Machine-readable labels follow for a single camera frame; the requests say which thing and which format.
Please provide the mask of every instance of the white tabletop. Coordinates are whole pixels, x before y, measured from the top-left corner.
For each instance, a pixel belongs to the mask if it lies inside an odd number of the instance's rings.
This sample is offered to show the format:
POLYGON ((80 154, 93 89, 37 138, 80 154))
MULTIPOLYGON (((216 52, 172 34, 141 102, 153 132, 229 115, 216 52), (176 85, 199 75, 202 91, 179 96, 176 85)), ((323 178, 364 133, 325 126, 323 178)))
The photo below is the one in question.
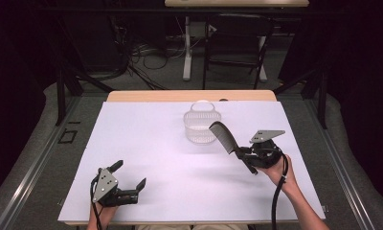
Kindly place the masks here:
MULTIPOLYGON (((146 177, 139 203, 120 207, 112 223, 258 223, 271 220, 276 186, 263 173, 251 174, 234 154, 216 140, 196 145, 185 135, 183 115, 190 102, 104 103, 79 164, 59 221, 85 224, 89 217, 90 182, 98 168, 118 160, 124 165, 113 175, 122 190, 135 189, 146 177)), ((325 218, 293 132, 279 102, 215 102, 222 123, 241 147, 258 129, 285 130, 274 138, 288 153, 305 197, 325 218)), ((277 220, 296 220, 281 193, 277 220)))
POLYGON ((307 7, 308 0, 165 0, 167 7, 307 7))

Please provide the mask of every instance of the black chair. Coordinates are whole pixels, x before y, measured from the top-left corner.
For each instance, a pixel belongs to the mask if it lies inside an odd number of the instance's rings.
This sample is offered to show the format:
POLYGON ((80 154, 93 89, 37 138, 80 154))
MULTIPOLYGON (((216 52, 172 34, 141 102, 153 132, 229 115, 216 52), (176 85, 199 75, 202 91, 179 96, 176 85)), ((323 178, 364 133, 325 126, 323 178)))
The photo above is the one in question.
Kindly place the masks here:
POLYGON ((272 20, 253 14, 221 13, 207 19, 205 31, 203 89, 209 81, 206 76, 211 64, 249 67, 249 75, 256 69, 255 82, 249 83, 256 89, 266 46, 273 32, 272 20))

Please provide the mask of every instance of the table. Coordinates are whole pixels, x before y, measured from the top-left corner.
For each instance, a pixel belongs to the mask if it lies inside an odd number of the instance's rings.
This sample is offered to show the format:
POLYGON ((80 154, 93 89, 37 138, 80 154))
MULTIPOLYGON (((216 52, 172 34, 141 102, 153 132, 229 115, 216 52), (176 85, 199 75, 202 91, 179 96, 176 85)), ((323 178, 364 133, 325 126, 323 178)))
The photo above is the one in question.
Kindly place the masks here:
MULTIPOLYGON (((167 7, 174 8, 302 8, 308 6, 308 0, 165 0, 167 7)), ((183 80, 191 79, 192 49, 190 41, 190 18, 185 22, 186 56, 183 70, 183 80)), ((267 81, 264 68, 260 69, 260 81, 267 81)))
MULTIPOLYGON (((218 141, 196 145, 186 138, 183 115, 197 100, 215 105, 242 147, 249 145, 259 128, 285 130, 274 141, 291 156, 304 195, 325 218, 282 105, 272 91, 174 90, 110 93, 58 220, 86 224, 90 181, 98 168, 123 159, 124 165, 114 172, 119 188, 133 189, 145 177, 146 186, 139 203, 122 206, 112 224, 270 222, 276 186, 269 178, 251 174, 218 141)), ((284 194, 279 197, 277 220, 297 221, 284 194)))

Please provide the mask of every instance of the clear plastic container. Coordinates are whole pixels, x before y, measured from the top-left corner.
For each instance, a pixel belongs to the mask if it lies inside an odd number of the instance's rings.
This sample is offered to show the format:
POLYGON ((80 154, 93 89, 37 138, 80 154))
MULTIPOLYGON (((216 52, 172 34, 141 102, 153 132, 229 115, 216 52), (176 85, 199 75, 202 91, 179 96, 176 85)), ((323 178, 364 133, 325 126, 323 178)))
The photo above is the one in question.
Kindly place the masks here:
POLYGON ((191 105, 191 110, 183 117, 186 137, 195 144, 208 144, 216 139, 210 131, 210 125, 221 121, 221 114, 215 111, 213 103, 197 101, 191 105))

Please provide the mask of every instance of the comb teeth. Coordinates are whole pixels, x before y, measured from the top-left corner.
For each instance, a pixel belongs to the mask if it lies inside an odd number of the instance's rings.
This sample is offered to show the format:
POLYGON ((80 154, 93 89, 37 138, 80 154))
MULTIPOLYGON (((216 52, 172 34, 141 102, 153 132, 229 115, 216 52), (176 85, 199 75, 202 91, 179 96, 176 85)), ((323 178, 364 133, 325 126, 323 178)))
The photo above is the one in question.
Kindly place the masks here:
POLYGON ((214 122, 210 126, 210 131, 216 136, 228 153, 238 150, 236 139, 224 124, 221 122, 214 122))

